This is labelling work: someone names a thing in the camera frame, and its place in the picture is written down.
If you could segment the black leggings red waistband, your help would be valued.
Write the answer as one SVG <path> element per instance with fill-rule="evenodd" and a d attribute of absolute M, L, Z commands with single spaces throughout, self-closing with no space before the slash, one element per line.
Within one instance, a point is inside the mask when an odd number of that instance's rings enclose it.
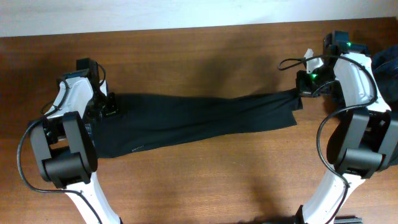
<path fill-rule="evenodd" d="M 116 105 L 119 112 L 93 131 L 99 158 L 288 128 L 297 124 L 293 112 L 303 108 L 296 89 L 237 98 L 120 94 Z"/>

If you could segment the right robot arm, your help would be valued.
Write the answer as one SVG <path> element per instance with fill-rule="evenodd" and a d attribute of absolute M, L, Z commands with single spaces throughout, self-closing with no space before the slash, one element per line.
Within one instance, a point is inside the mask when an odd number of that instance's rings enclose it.
<path fill-rule="evenodd" d="M 332 40 L 315 56 L 308 49 L 297 87 L 306 97 L 330 92 L 343 107 L 320 124 L 316 145 L 326 173 L 317 190 L 300 206 L 296 223 L 352 223 L 336 215 L 365 180 L 387 169 L 397 152 L 397 113 L 379 90 L 367 47 Z"/>

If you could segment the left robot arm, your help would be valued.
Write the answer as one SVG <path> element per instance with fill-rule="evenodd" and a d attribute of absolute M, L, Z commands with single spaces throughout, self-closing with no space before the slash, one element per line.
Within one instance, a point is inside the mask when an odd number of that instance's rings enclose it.
<path fill-rule="evenodd" d="M 55 188 L 35 192 L 65 194 L 86 223 L 121 223 L 98 180 L 98 156 L 93 140 L 96 125 L 116 115 L 114 93 L 109 93 L 106 71 L 95 60 L 81 58 L 76 70 L 57 79 L 58 94 L 47 111 L 31 122 L 20 142 L 30 140 L 39 174 Z"/>

